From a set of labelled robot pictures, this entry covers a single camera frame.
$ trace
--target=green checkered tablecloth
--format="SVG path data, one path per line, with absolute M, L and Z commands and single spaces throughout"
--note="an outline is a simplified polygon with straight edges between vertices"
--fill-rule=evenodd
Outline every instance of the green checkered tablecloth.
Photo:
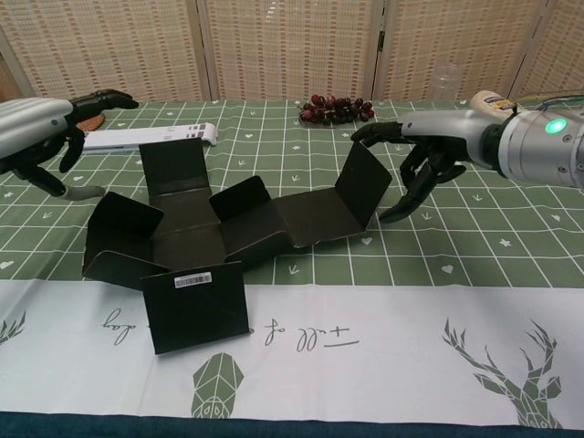
M 307 129 L 299 102 L 146 103 L 106 113 L 102 129 L 210 122 L 219 142 L 205 150 L 210 182 L 220 191 L 251 175 L 272 196 L 334 184 L 359 127 Z M 374 102 L 377 120 L 394 120 L 428 102 Z M 372 151 L 393 173 L 380 209 L 404 193 L 395 171 L 407 145 Z M 47 164 L 56 172 L 58 160 Z M 106 185 L 148 202 L 140 155 L 83 156 L 67 183 Z M 6 174 L 0 177 L 0 278 L 80 279 L 85 227 L 95 202 L 66 203 Z M 470 167 L 438 187 L 423 207 L 397 224 L 377 216 L 364 236 L 281 255 L 249 271 L 248 284 L 333 284 L 501 287 L 584 287 L 584 193 L 518 186 Z

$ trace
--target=metal cylinder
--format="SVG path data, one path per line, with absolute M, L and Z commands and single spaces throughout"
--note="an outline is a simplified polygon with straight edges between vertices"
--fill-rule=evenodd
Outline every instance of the metal cylinder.
M 518 182 L 584 188 L 583 134 L 580 110 L 521 112 L 501 136 L 501 172 Z

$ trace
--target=bottle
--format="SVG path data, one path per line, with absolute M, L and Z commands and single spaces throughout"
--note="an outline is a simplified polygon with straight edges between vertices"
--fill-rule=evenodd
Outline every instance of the bottle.
M 505 120 L 513 114 L 514 103 L 493 91 L 483 90 L 473 96 L 469 106 L 473 110 L 482 111 L 485 114 Z M 517 106 L 517 112 L 521 110 L 522 108 Z

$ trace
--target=green indicator light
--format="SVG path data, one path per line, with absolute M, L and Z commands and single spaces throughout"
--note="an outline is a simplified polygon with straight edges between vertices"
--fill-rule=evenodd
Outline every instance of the green indicator light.
M 566 119 L 553 119 L 546 125 L 546 132 L 548 134 L 556 134 L 566 128 Z

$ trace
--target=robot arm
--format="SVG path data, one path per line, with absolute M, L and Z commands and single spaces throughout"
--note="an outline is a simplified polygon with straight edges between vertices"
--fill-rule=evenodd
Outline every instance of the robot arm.
M 413 213 L 437 184 L 466 171 L 461 162 L 518 183 L 584 188 L 584 112 L 551 110 L 551 103 L 504 121 L 473 109 L 429 110 L 357 130 L 351 139 L 366 147 L 380 141 L 414 145 L 400 166 L 407 193 L 380 219 L 392 223 Z
M 59 164 L 68 172 L 83 152 L 85 134 L 77 123 L 114 108 L 134 109 L 128 94 L 104 89 L 82 98 L 15 99 L 0 104 L 0 174 L 13 172 L 51 196 L 79 201 L 103 196 L 102 187 L 69 187 L 39 164 L 56 156 L 67 144 Z

